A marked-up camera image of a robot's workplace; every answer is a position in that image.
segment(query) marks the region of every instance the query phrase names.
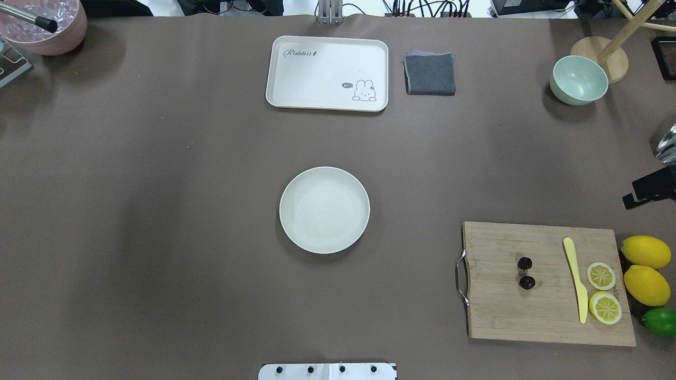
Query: dark cherry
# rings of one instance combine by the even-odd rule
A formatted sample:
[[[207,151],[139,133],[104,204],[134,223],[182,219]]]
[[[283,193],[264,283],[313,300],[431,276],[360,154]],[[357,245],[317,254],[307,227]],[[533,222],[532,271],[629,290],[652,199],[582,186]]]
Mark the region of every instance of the dark cherry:
[[[526,290],[532,289],[535,286],[535,279],[530,276],[523,276],[521,277],[521,280],[518,281],[518,286]]]
[[[519,269],[528,270],[533,268],[533,261],[531,258],[522,257],[518,259],[518,264],[516,266],[518,266]]]

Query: yellow knife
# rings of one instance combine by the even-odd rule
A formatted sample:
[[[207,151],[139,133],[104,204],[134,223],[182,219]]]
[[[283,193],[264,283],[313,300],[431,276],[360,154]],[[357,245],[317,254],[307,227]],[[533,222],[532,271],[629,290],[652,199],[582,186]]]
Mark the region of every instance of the yellow knife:
[[[577,296],[577,311],[580,313],[580,323],[587,322],[587,288],[580,281],[580,272],[577,268],[577,254],[575,253],[575,244],[570,237],[563,239],[563,249],[566,251],[568,258],[568,266],[571,268],[573,274],[573,284],[575,285],[575,294]]]

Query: yellow lemon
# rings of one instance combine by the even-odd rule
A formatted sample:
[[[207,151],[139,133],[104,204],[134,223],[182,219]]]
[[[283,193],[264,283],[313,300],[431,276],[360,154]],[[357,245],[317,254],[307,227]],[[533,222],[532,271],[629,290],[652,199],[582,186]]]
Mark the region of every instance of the yellow lemon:
[[[617,299],[607,291],[597,291],[589,299],[589,311],[606,325],[614,325],[622,318],[622,308]]]
[[[638,301],[648,306],[664,306],[671,289],[662,275],[645,265],[632,265],[625,273],[627,291]]]
[[[615,272],[602,262],[595,262],[587,267],[587,281],[599,290],[608,290],[615,286]]]
[[[638,235],[626,238],[620,250],[632,264],[659,269],[671,261],[669,246],[652,236]]]

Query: folded cloth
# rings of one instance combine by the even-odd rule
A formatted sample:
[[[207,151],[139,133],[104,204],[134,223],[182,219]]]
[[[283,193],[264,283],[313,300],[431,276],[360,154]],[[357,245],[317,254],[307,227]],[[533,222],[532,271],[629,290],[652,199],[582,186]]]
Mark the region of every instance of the folded cloth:
[[[409,94],[456,94],[451,53],[414,50],[404,55],[404,72]]]

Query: lemon slice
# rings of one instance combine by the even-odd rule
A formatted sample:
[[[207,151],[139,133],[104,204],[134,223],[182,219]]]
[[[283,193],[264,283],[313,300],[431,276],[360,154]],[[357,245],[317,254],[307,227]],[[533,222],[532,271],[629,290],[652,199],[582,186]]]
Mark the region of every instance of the lemon slice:
[[[615,286],[615,272],[607,264],[595,262],[587,267],[587,281],[599,290],[608,290]]]
[[[607,291],[597,291],[589,299],[589,311],[606,325],[614,325],[622,318],[620,302]]]

